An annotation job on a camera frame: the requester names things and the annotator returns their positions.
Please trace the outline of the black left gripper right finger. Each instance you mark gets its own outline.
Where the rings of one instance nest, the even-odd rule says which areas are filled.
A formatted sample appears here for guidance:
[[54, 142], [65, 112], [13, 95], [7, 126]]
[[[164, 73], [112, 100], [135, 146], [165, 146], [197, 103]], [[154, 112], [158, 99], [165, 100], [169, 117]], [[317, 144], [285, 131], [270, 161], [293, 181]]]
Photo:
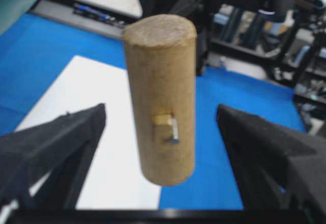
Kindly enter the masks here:
[[325, 210], [325, 139], [221, 104], [216, 121], [245, 209]]

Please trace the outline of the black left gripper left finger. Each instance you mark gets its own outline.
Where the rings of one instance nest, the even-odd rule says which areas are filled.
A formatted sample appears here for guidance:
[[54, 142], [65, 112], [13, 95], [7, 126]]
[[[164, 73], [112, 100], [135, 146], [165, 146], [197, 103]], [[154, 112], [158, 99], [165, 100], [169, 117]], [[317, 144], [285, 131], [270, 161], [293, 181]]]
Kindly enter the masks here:
[[101, 103], [1, 136], [1, 206], [74, 209], [105, 123]]

